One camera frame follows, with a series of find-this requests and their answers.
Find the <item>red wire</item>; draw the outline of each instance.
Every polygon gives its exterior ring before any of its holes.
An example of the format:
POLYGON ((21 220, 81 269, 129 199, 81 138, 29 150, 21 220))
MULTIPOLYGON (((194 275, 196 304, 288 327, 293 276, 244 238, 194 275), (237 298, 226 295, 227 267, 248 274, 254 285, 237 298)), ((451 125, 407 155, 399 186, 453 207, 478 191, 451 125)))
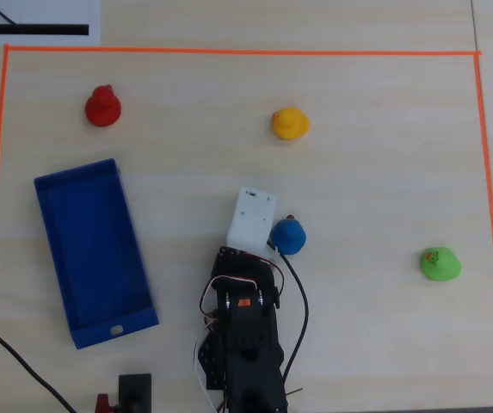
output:
POLYGON ((284 273, 282 272, 280 267, 276 264, 276 262, 268 260, 267 258, 263 258, 262 256, 257 256, 256 254, 251 254, 249 252, 246 252, 246 254, 248 254, 249 256, 254 256, 258 260, 262 260, 263 262, 266 262, 267 264, 275 267, 277 269, 277 271, 279 271, 280 277, 282 279, 282 283, 280 284, 280 290, 279 290, 279 296, 280 296, 282 294, 282 290, 284 290, 284 273))

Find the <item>table surface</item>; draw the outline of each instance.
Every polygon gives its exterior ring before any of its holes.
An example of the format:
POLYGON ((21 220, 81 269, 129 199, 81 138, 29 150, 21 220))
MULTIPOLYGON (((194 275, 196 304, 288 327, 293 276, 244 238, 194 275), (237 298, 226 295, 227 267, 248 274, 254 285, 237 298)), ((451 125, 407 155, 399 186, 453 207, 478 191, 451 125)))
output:
MULTIPOLYGON (((474 1, 493 171, 493 2, 474 1)), ((474 50, 469 1, 105 1, 104 46, 474 50)), ((0 70, 3 50, 0 47, 0 70)), ((0 151, 0 336, 78 411, 152 373, 153 411, 210 411, 193 373, 198 298, 240 186, 279 197, 308 243, 292 262, 311 321, 291 370, 291 412, 493 405, 493 241, 472 56, 219 56, 11 52, 0 151), (111 83, 120 120, 83 104, 111 83), (293 145, 269 116, 295 105, 293 145), (76 350, 36 176, 114 157, 161 323, 76 350), (462 261, 435 284, 420 252, 462 261)), ((278 311, 288 356, 303 306, 278 311)), ((220 395, 212 394, 214 403, 220 395)), ((63 411, 0 348, 0 411, 63 411)))

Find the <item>black cable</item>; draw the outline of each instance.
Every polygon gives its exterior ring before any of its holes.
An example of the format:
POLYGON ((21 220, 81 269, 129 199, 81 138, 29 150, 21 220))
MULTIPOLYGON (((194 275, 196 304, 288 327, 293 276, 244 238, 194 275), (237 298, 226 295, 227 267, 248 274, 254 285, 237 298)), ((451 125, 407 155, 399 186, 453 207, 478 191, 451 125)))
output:
POLYGON ((21 363, 21 366, 24 367, 24 369, 36 379, 38 383, 43 385, 70 413, 77 413, 72 406, 69 405, 69 403, 55 390, 52 388, 52 386, 47 383, 43 378, 35 372, 31 366, 28 365, 28 363, 15 351, 14 348, 12 348, 2 337, 0 337, 0 344, 5 347, 7 351, 11 353, 13 357, 16 358, 16 360, 21 363))
POLYGON ((299 389, 296 389, 296 390, 289 391, 287 393, 287 396, 290 396, 291 394, 297 393, 298 391, 302 391, 302 390, 304 390, 303 387, 300 387, 299 389))
POLYGON ((1 10, 0 10, 0 16, 7 22, 9 23, 10 25, 12 26, 15 26, 15 27, 18 27, 18 24, 16 24, 15 22, 13 22, 11 19, 9 19, 1 10))
MULTIPOLYGON (((267 245, 274 250, 274 245, 271 241, 267 241, 267 245)), ((280 258, 282 258, 282 261, 284 261, 284 263, 287 265, 288 269, 290 270, 290 273, 292 273, 292 277, 294 277, 294 279, 296 280, 296 283, 298 284, 299 292, 301 293, 301 297, 304 300, 304 307, 305 307, 304 325, 301 328, 298 341, 296 341, 296 346, 294 347, 292 355, 290 356, 290 360, 288 360, 287 368, 284 369, 284 374, 282 374, 282 378, 286 382, 288 377, 288 372, 290 371, 290 367, 292 366, 292 363, 296 358, 296 354, 298 353, 299 346, 301 345, 301 342, 304 340, 305 331, 307 330, 307 323, 309 321, 309 303, 307 302, 307 296, 305 295, 304 286, 301 284, 301 281, 299 280, 296 271, 294 271, 292 264, 288 261, 288 259, 284 254, 279 253, 279 255, 280 258)))

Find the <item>blue tray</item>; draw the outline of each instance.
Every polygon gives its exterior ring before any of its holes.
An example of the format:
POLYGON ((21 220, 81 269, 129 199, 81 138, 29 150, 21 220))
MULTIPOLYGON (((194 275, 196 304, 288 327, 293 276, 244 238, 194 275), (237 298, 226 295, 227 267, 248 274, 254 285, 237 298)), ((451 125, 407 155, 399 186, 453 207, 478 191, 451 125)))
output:
POLYGON ((113 159, 34 179, 77 348, 158 324, 113 159))

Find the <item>cable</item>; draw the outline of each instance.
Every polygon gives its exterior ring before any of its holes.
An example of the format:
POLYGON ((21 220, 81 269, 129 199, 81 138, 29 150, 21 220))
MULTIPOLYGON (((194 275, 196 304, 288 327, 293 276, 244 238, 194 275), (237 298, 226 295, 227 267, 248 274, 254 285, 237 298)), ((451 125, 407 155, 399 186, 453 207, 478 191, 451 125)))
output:
POLYGON ((208 283, 204 287, 204 291, 202 292, 202 295, 200 296, 200 311, 202 312, 202 314, 204 314, 208 318, 211 318, 212 320, 216 320, 217 318, 215 318, 212 314, 205 312, 204 309, 202 308, 202 304, 204 303, 204 298, 206 297, 206 293, 208 292, 208 288, 210 288, 210 286, 212 285, 212 283, 214 281, 216 281, 217 279, 220 279, 220 278, 228 278, 230 280, 242 281, 242 282, 251 282, 252 284, 254 284, 254 287, 256 288, 256 291, 257 291, 257 283, 254 280, 252 280, 251 278, 235 277, 233 275, 218 275, 216 277, 213 277, 212 279, 210 279, 208 281, 208 283))
POLYGON ((7 22, 9 23, 10 25, 12 26, 15 26, 16 28, 18 28, 18 24, 16 24, 15 22, 13 22, 11 19, 9 19, 1 10, 0 10, 0 16, 7 22))
MULTIPOLYGON (((212 324, 213 324, 213 322, 211 322, 209 325, 207 325, 206 327, 204 327, 204 329, 202 329, 202 332, 200 333, 200 337, 202 337, 202 335, 204 334, 204 331, 206 331, 207 329, 209 329, 212 324)), ((200 378, 200 375, 198 374, 198 369, 196 368, 196 361, 198 360, 198 356, 196 354, 196 348, 198 346, 198 341, 199 340, 200 340, 200 338, 197 339, 196 342, 194 343, 194 350, 193 350, 193 367, 194 367, 194 372, 196 373, 196 378, 198 379, 198 382, 200 383, 200 387, 202 388, 202 391, 204 392, 204 395, 208 399, 208 402, 210 402, 210 405, 212 406, 213 411, 215 411, 215 413, 219 413, 219 411, 213 405, 212 399, 210 399, 210 396, 208 395, 208 391, 206 390, 206 387, 204 386, 204 383, 202 383, 202 379, 200 378)))
POLYGON ((43 385, 70 413, 77 413, 74 408, 72 408, 72 406, 70 406, 70 404, 65 400, 65 398, 63 398, 55 389, 53 389, 53 387, 49 383, 43 380, 43 378, 41 378, 39 374, 37 374, 37 372, 35 372, 33 368, 29 366, 28 363, 17 352, 8 343, 6 343, 4 339, 2 339, 2 337, 0 337, 0 344, 5 347, 5 349, 9 351, 19 363, 21 363, 21 366, 23 366, 24 369, 32 377, 34 377, 38 383, 43 385))
MULTIPOLYGON (((274 250, 274 245, 271 241, 267 241, 267 245, 274 250)), ((296 341, 296 346, 294 347, 294 350, 292 352, 292 355, 290 356, 290 360, 288 360, 287 367, 284 369, 284 374, 282 374, 283 380, 286 382, 287 377, 288 377, 288 372, 290 372, 290 367, 292 366, 292 363, 294 362, 294 359, 296 358, 296 354, 298 353, 299 346, 301 345, 301 342, 304 340, 305 336, 305 331, 307 330, 307 323, 309 321, 309 303, 307 302, 307 296, 305 295, 305 290, 304 286, 301 284, 301 281, 299 280, 298 275, 296 274, 296 271, 294 271, 294 268, 292 267, 292 264, 288 261, 286 256, 282 253, 279 253, 280 258, 282 258, 282 261, 287 265, 288 269, 292 273, 292 276, 296 280, 296 283, 298 284, 299 292, 301 293, 301 297, 304 300, 304 307, 305 307, 305 315, 304 315, 304 325, 301 328, 301 332, 299 333, 298 341, 296 341)))
POLYGON ((280 277, 282 279, 282 283, 280 284, 280 290, 279 290, 279 297, 282 294, 282 290, 284 290, 284 273, 280 269, 280 267, 276 264, 276 262, 273 262, 271 260, 268 260, 267 258, 263 258, 262 256, 257 256, 256 254, 252 254, 250 252, 245 252, 245 254, 248 254, 249 256, 254 256, 255 258, 262 260, 263 262, 266 262, 267 264, 271 265, 272 267, 275 267, 277 271, 280 273, 280 277))

